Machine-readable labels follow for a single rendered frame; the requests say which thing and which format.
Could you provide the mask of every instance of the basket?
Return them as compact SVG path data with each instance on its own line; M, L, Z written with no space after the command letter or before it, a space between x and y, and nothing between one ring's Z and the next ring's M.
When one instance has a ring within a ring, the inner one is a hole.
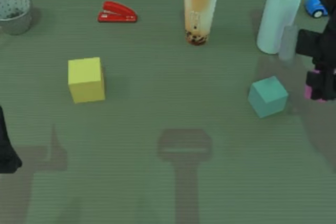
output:
M20 35L28 31L31 24L31 0L0 0L0 26L3 32Z

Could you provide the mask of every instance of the gray object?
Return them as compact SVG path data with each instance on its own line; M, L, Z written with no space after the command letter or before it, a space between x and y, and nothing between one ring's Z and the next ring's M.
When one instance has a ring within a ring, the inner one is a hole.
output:
M0 26L3 32L20 35L29 30L31 0L0 0Z
M291 63L296 54L296 43L299 28L297 25L286 26L283 31L279 59L284 63Z

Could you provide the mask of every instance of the yellow box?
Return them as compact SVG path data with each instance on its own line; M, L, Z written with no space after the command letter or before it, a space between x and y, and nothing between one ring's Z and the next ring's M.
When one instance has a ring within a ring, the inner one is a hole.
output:
M105 100L100 58L69 60L68 85L74 103Z

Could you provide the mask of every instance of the teal box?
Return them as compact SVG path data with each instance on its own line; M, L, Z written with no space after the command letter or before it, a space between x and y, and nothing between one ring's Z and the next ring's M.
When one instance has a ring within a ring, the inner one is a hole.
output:
M288 92L278 78L270 78L254 82L250 88L248 101L260 118L284 110Z

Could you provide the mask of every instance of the blue toy car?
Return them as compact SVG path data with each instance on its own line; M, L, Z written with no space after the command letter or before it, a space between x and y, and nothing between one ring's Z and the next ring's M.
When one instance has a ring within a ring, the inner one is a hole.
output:
M320 0L306 0L304 6L307 13L313 18L320 18L328 15L327 10L321 4Z

